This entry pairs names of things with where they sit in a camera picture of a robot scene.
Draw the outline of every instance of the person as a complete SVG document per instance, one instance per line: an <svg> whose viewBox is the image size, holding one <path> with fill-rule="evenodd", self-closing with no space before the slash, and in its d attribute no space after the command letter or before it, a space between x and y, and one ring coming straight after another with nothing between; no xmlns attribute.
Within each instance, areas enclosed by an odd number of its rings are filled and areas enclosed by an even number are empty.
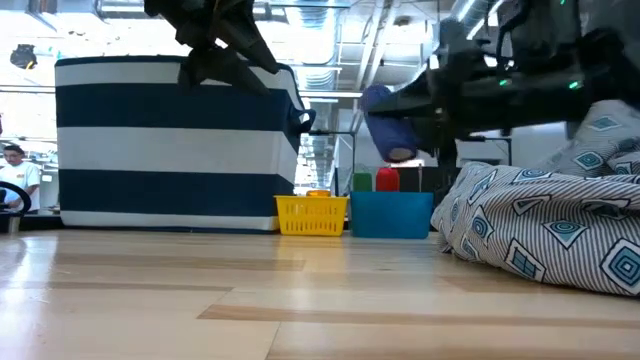
<svg viewBox="0 0 640 360"><path fill-rule="evenodd" d="M3 153L7 166L0 169L0 181L24 189L31 198L31 208L27 214L37 214L40 209L40 169L33 163L23 161L25 153L18 145L5 146ZM11 190L7 190L4 203L11 209L22 209L22 199Z"/></svg>

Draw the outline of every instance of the striped storage bin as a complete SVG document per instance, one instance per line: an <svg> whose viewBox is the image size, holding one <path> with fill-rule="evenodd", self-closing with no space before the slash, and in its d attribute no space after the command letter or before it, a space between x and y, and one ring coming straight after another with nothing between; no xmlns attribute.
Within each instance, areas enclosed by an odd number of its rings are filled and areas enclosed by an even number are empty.
<svg viewBox="0 0 640 360"><path fill-rule="evenodd" d="M61 216L67 226L255 232L278 229L292 195L304 110L293 72L252 68L254 96L176 85L180 57L56 64ZM309 121L303 121L304 114Z"/></svg>

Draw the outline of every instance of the blue bin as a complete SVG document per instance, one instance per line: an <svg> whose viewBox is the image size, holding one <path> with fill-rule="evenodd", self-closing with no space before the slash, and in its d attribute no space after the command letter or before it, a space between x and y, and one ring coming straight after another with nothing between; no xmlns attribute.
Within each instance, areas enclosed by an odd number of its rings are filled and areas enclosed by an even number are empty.
<svg viewBox="0 0 640 360"><path fill-rule="evenodd" d="M433 211L432 193L351 193L351 235L364 238L425 239Z"/></svg>

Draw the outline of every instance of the ceiling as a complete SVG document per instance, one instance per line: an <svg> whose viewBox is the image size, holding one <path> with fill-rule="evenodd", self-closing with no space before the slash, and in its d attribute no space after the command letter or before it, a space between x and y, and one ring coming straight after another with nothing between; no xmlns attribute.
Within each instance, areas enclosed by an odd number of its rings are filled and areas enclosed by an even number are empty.
<svg viewBox="0 0 640 360"><path fill-rule="evenodd" d="M373 83L393 86L410 81L432 50L434 25L449 16L454 2L272 0L268 5L256 2L254 14L275 57L294 68L300 90L354 92ZM51 9L55 3L0 2L0 57L7 59L0 62L0 85L53 86L58 58L189 51L173 40L175 32L168 23L144 15L142 0L57 0L55 14L25 11ZM36 46L36 69L21 70L9 63L18 43ZM318 112L316 129L351 128L353 99L305 102ZM37 116L55 123L53 114L40 111ZM331 185L336 142L335 136L303 139L299 186Z"/></svg>

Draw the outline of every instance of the patterned fabric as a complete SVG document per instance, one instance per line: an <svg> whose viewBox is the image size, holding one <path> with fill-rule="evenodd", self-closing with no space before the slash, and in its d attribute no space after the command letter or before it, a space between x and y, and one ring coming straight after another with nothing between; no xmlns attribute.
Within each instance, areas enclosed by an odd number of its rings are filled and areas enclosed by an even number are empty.
<svg viewBox="0 0 640 360"><path fill-rule="evenodd" d="M533 281L640 296L634 117L622 103L595 104L573 146L537 169L466 164L431 218L443 251Z"/></svg>

